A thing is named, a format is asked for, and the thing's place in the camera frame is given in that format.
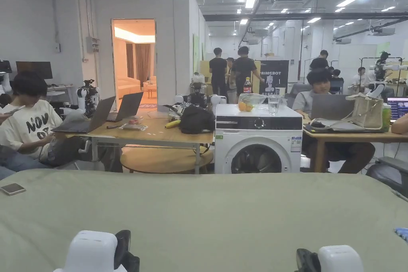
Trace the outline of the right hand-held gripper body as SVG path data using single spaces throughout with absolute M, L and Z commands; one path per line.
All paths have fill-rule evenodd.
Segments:
M 317 252 L 296 250 L 297 272 L 363 272 L 360 255 L 348 245 L 323 246 Z

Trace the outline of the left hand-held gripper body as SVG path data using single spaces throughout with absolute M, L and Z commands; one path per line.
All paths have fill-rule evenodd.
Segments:
M 130 252 L 131 231 L 79 232 L 71 241 L 63 268 L 57 272 L 138 272 L 140 258 Z

